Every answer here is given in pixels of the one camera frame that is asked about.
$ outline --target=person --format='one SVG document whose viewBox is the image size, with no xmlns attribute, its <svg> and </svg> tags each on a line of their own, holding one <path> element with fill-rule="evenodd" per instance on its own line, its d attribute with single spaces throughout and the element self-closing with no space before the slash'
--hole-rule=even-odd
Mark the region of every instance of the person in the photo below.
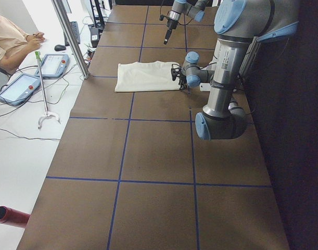
<svg viewBox="0 0 318 250">
<path fill-rule="evenodd" d="M 39 49 L 44 33 L 29 35 L 13 22 L 0 16 L 0 68 L 13 74 L 26 56 Z"/>
</svg>

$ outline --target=humanoid robot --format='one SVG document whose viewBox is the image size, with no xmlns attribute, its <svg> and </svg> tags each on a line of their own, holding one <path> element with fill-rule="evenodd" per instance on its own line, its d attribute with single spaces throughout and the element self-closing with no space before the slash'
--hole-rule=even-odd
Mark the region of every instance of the humanoid robot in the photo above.
<svg viewBox="0 0 318 250">
<path fill-rule="evenodd" d="M 224 0 L 214 19 L 218 34 L 214 54 L 218 55 L 215 71 L 200 70 L 199 55 L 189 52 L 181 67 L 189 87 L 210 83 L 208 103 L 196 115 L 197 134 L 201 139 L 233 139 L 246 129 L 246 114 L 232 97 L 239 69 L 254 37 L 257 42 L 282 40 L 296 33 L 299 0 Z M 167 44 L 172 30 L 176 29 L 182 14 L 200 22 L 207 0 L 199 0 L 194 6 L 186 0 L 175 0 L 166 16 Z"/>
</svg>

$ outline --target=metal pole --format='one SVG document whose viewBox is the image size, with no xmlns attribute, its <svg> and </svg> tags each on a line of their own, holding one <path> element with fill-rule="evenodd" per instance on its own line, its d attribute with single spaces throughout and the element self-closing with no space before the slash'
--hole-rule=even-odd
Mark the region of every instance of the metal pole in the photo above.
<svg viewBox="0 0 318 250">
<path fill-rule="evenodd" d="M 59 22 L 61 24 L 61 27 L 65 33 L 65 36 L 67 38 L 67 41 L 69 42 L 71 46 L 71 50 L 75 56 L 75 60 L 77 61 L 79 68 L 82 72 L 82 75 L 84 76 L 84 79 L 87 79 L 90 75 L 87 65 L 84 61 L 84 58 L 82 57 L 80 48 L 78 46 L 78 42 L 73 34 L 73 31 L 71 29 L 70 21 L 67 16 L 66 10 L 64 8 L 64 5 L 61 0 L 52 0 L 53 6 L 55 8 L 56 14 L 58 16 Z"/>
</svg>

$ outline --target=white cloth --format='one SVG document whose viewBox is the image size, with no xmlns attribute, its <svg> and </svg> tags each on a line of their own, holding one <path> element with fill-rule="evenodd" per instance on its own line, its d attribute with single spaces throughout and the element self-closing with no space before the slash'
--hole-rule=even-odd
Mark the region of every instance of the white cloth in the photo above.
<svg viewBox="0 0 318 250">
<path fill-rule="evenodd" d="M 134 62 L 118 64 L 115 92 L 179 90 L 178 78 L 171 77 L 172 64 L 176 62 Z"/>
</svg>

